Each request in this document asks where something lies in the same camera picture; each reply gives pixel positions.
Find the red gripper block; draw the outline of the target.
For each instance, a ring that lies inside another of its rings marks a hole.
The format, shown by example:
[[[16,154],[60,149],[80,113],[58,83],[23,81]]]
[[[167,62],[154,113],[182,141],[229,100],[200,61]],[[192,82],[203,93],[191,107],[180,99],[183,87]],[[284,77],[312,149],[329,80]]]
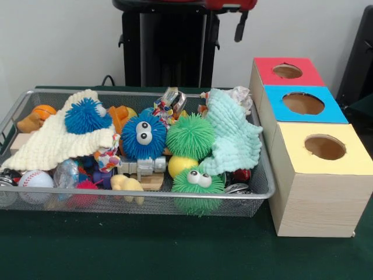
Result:
[[[210,10],[217,11],[223,8],[238,8],[241,12],[240,21],[235,30],[234,41],[239,43],[242,40],[245,23],[248,19],[248,11],[252,10],[257,4],[257,0],[206,0],[206,7]]]

